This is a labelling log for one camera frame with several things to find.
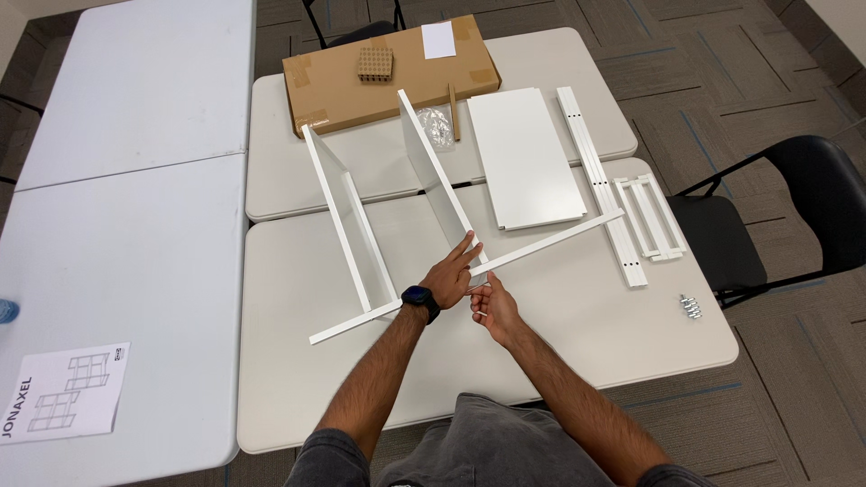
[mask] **person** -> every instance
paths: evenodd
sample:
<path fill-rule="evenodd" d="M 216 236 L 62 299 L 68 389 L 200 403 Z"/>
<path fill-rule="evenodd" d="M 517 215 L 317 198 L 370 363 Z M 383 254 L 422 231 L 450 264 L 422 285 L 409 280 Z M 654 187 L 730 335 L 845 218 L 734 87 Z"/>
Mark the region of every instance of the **person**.
<path fill-rule="evenodd" d="M 472 393 L 454 417 L 431 425 L 409 457 L 386 466 L 376 485 L 638 485 L 706 487 L 622 409 L 582 380 L 529 325 L 493 272 L 469 288 L 481 243 L 469 232 L 404 293 L 397 317 L 334 394 L 298 454 L 287 487 L 370 485 L 370 461 L 391 414 L 412 351 L 439 309 L 471 295 L 472 319 L 485 327 L 532 381 L 550 409 L 504 406 Z"/>

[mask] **water bottle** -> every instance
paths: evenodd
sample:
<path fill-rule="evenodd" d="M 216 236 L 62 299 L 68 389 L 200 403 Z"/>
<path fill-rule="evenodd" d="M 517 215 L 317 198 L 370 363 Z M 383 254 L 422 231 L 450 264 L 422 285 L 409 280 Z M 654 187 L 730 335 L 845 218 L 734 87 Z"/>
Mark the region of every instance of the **water bottle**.
<path fill-rule="evenodd" d="M 15 302 L 0 299 L 0 324 L 9 323 L 18 316 L 18 305 Z"/>

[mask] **gray t-shirt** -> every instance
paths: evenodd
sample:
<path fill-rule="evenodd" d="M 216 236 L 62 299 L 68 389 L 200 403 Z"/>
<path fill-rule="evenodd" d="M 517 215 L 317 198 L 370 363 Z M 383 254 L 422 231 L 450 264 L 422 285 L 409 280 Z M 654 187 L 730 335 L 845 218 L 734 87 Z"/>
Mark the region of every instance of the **gray t-shirt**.
<path fill-rule="evenodd" d="M 347 434 L 319 430 L 301 447 L 286 487 L 369 486 L 370 465 Z M 505 487 L 614 483 L 559 425 L 538 409 L 503 406 L 490 398 L 457 396 L 454 418 L 431 425 L 409 457 L 386 466 L 374 485 Z M 676 465 L 659 465 L 638 487 L 713 487 Z"/>

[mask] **t-shirt sleeve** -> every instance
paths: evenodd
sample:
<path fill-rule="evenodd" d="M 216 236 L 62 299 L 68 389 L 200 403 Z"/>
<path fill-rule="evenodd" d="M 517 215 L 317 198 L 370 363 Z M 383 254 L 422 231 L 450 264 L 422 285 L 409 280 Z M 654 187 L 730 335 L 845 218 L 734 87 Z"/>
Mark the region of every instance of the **t-shirt sleeve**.
<path fill-rule="evenodd" d="M 657 465 L 641 476 L 637 487 L 715 487 L 715 484 L 679 465 Z"/>
<path fill-rule="evenodd" d="M 307 438 L 285 487 L 370 487 L 370 465 L 355 441 L 340 430 L 318 430 Z"/>

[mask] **hand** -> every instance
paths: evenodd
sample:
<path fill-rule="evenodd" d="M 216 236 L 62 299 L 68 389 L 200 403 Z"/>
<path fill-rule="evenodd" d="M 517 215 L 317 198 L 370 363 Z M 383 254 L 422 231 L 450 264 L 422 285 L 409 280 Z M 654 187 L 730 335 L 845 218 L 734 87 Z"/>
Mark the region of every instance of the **hand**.
<path fill-rule="evenodd" d="M 488 272 L 488 282 L 489 286 L 469 291 L 472 295 L 472 319 L 483 325 L 497 343 L 510 350 L 520 335 L 530 328 L 517 313 L 517 301 L 492 270 Z"/>
<path fill-rule="evenodd" d="M 430 272 L 418 284 L 433 293 L 433 299 L 436 300 L 439 308 L 451 308 L 466 295 L 470 278 L 469 263 L 481 253 L 481 242 L 466 252 L 474 235 L 475 233 L 470 230 L 448 256 L 430 268 Z"/>

